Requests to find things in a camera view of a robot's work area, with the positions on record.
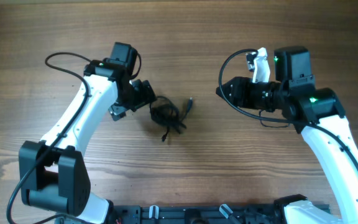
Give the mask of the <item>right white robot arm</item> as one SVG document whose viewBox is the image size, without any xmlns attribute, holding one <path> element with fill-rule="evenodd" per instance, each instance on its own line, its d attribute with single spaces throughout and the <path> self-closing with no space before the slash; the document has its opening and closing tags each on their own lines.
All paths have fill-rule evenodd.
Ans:
<svg viewBox="0 0 358 224">
<path fill-rule="evenodd" d="M 341 213 L 335 217 L 298 194 L 277 199 L 262 218 L 270 223 L 358 223 L 358 148 L 337 94 L 315 87 L 308 49 L 276 49 L 273 69 L 263 48 L 238 50 L 237 55 L 245 56 L 253 76 L 219 81 L 217 95 L 264 127 L 294 127 L 320 163 Z"/>
</svg>

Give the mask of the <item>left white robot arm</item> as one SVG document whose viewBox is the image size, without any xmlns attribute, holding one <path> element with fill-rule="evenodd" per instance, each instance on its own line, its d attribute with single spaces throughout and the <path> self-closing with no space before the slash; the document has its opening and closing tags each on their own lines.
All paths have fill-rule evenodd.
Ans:
<svg viewBox="0 0 358 224">
<path fill-rule="evenodd" d="M 156 100 L 150 83 L 137 79 L 134 67 L 140 63 L 135 48 L 116 42 L 109 57 L 88 60 L 83 74 L 74 74 L 81 86 L 62 117 L 40 141 L 25 141 L 19 150 L 20 181 L 7 205 L 9 223 L 18 194 L 25 205 L 55 212 L 56 221 L 120 223 L 113 202 L 92 193 L 84 156 L 106 112 L 118 121 Z"/>
</svg>

